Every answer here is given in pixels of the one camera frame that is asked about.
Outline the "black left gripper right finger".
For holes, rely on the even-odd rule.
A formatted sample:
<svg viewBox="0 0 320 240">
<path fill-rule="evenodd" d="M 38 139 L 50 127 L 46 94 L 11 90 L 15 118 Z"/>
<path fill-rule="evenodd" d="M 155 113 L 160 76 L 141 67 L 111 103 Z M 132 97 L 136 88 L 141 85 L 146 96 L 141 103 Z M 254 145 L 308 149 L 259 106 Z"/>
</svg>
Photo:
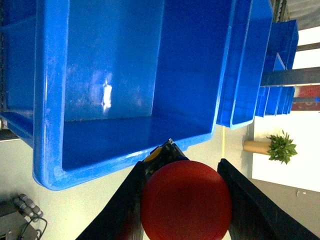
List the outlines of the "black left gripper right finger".
<svg viewBox="0 0 320 240">
<path fill-rule="evenodd" d="M 232 240 L 318 240 L 319 237 L 277 206 L 227 159 L 217 172 L 232 200 L 228 229 Z"/>
</svg>

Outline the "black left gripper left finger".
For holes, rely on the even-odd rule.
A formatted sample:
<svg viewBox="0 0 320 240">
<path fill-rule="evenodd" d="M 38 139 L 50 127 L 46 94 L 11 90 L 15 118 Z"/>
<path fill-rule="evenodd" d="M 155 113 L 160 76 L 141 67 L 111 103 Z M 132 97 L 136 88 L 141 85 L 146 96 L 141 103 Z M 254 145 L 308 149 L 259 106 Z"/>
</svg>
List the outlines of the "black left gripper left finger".
<svg viewBox="0 0 320 240">
<path fill-rule="evenodd" d="M 77 237 L 78 240 L 142 240 L 140 217 L 146 169 L 139 161 L 95 219 Z"/>
</svg>

